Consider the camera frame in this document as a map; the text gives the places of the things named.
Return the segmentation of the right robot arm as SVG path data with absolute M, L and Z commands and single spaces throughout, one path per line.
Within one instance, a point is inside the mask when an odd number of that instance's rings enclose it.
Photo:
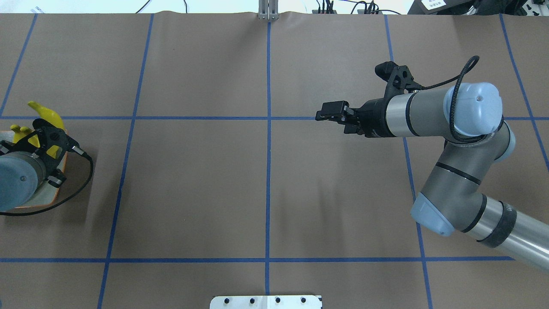
M 509 157 L 516 139 L 502 121 L 498 89 L 486 82 L 464 83 L 455 104 L 459 137 L 478 135 L 478 142 L 459 142 L 449 125 L 453 88 L 386 90 L 386 96 L 351 108 L 345 100 L 326 102 L 316 121 L 334 121 L 345 134 L 367 138 L 440 136 L 446 140 L 410 215 L 441 236 L 458 230 L 477 243 L 548 271 L 548 225 L 511 205 L 490 198 L 478 188 L 490 166 Z

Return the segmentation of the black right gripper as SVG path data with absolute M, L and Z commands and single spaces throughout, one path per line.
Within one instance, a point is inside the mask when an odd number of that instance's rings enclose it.
M 315 120 L 345 125 L 345 134 L 364 135 L 366 138 L 395 137 L 386 120 L 388 103 L 386 99 L 374 99 L 359 108 L 350 108 L 346 100 L 325 102 L 316 112 Z

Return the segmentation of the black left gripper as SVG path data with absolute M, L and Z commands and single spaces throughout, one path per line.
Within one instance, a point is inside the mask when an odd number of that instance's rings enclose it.
M 23 160 L 32 166 L 57 166 L 58 158 L 52 158 L 47 154 L 47 150 L 52 146 L 58 147 L 58 135 L 51 139 L 49 135 L 37 135 L 39 147 L 33 146 L 28 139 L 33 135 L 22 138 L 18 143 L 1 141 L 1 156 L 10 159 Z

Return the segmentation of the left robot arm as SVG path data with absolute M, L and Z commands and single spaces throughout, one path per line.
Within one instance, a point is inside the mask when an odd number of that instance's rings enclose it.
M 13 142 L 14 133 L 1 132 L 1 212 L 22 213 L 52 206 L 59 194 L 55 172 L 62 171 L 65 160 L 50 155 L 22 138 Z

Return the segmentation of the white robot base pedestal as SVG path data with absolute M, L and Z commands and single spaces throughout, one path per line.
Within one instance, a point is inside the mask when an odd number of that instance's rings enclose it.
M 323 309 L 317 295 L 246 295 L 214 297 L 210 309 Z

